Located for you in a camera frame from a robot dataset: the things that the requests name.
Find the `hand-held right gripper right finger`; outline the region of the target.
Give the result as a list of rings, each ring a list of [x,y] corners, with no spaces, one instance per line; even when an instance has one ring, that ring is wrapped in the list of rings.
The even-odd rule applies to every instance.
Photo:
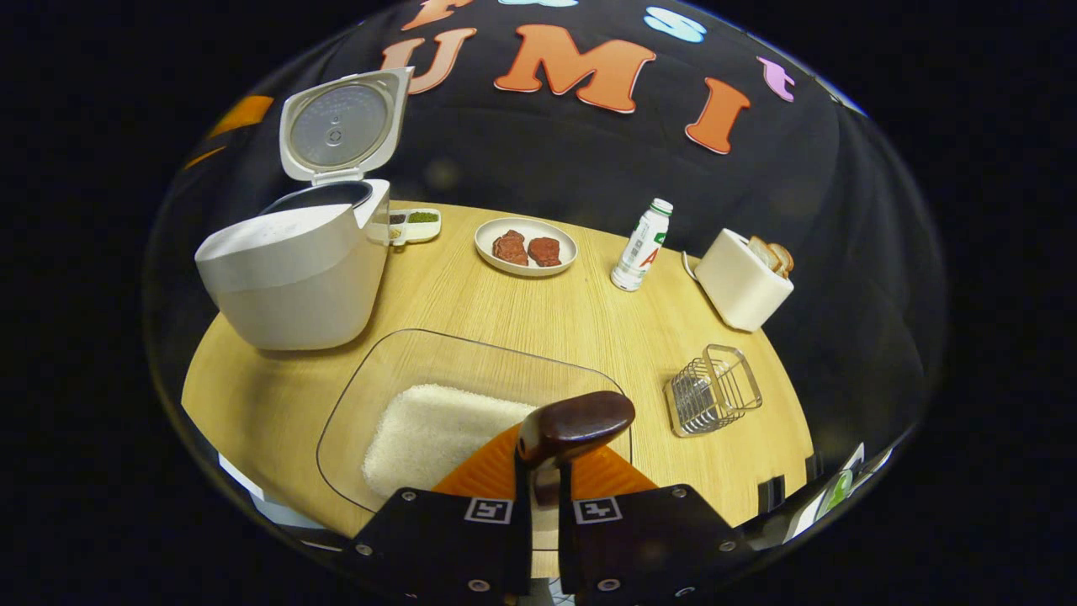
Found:
[[[560,575],[577,603],[703,603],[757,551],[693,487],[607,446],[560,467]]]

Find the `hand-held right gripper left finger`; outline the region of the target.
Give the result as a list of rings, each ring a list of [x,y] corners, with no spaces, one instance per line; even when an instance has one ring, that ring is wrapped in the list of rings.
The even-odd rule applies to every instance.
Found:
[[[402,487],[340,555],[340,570],[387,603],[514,603],[528,591],[532,517],[517,427],[432,490]]]

